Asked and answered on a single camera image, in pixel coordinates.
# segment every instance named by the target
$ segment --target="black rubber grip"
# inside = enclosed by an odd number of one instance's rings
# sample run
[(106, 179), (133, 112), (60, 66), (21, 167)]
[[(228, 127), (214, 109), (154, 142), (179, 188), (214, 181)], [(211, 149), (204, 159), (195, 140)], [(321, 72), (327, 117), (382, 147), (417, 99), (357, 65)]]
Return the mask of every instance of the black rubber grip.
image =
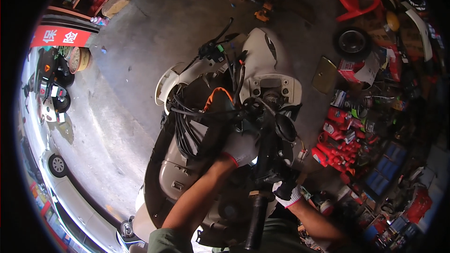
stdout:
[(247, 250), (259, 250), (261, 246), (268, 204), (269, 200), (263, 195), (258, 195), (253, 199), (253, 214), (251, 216), (247, 240), (245, 241), (245, 249)]

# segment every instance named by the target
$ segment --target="person's hand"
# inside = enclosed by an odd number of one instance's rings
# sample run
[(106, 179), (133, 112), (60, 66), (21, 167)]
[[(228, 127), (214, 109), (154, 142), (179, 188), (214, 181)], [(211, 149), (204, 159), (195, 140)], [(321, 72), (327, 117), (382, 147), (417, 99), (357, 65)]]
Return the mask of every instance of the person's hand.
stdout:
[(258, 156), (256, 137), (247, 132), (232, 132), (222, 149), (222, 155), (233, 160), (237, 167), (249, 164)]
[[(272, 187), (272, 192), (276, 191), (281, 186), (281, 181), (274, 183), (274, 186)], [(284, 206), (284, 208), (288, 208), (289, 206), (293, 205), (297, 201), (301, 199), (301, 194), (298, 192), (298, 186), (296, 186), (292, 190), (291, 199), (290, 200), (282, 200), (278, 196), (275, 196), (275, 199)]]

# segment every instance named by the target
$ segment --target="garage floor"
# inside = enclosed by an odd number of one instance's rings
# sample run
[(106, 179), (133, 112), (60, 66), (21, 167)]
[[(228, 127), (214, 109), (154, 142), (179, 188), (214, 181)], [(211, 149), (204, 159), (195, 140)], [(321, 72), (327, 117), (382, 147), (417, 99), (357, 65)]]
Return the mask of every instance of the garage floor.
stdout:
[[(93, 65), (77, 73), (69, 88), (70, 119), (51, 127), (74, 177), (93, 200), (118, 221), (134, 215), (160, 130), (162, 107), (154, 102), (156, 83), (172, 65), (189, 62), (229, 17), (234, 18), (229, 32), (268, 27), (279, 34), (303, 86), (296, 128), (307, 146), (315, 144), (332, 96), (319, 93), (311, 81), (321, 56), (339, 62), (331, 36), (341, 13), (337, 0), (303, 1), (315, 11), (314, 25), (288, 11), (275, 13), (264, 25), (254, 19), (257, 8), (252, 3), (233, 8), (229, 0), (132, 0), (115, 15), (90, 48)], [(306, 170), (322, 170), (310, 176), (312, 188), (338, 187), (338, 181), (329, 181), (335, 170), (323, 169), (311, 156)]]

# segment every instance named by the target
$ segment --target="green sleeve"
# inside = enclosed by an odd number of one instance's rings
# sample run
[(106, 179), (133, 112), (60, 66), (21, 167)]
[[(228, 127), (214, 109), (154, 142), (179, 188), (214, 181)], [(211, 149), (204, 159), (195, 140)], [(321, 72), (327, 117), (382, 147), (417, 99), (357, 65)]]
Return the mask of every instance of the green sleeve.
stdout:
[(157, 229), (150, 234), (148, 253), (194, 253), (191, 240), (173, 229)]

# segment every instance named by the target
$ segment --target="white car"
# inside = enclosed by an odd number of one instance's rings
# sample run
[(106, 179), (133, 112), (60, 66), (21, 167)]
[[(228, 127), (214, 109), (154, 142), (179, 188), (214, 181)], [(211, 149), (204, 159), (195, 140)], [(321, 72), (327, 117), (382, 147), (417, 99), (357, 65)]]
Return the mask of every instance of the white car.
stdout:
[[(22, 84), (27, 84), (35, 73), (39, 59), (37, 50), (32, 48), (25, 61)], [(38, 115), (38, 104), (34, 90), (28, 97), (20, 92), (20, 111), (26, 119), (23, 129), (66, 232), (87, 252), (127, 252), (127, 247), (119, 242), (121, 235), (117, 228), (94, 210), (68, 178), (66, 163), (54, 146), (41, 115)]]

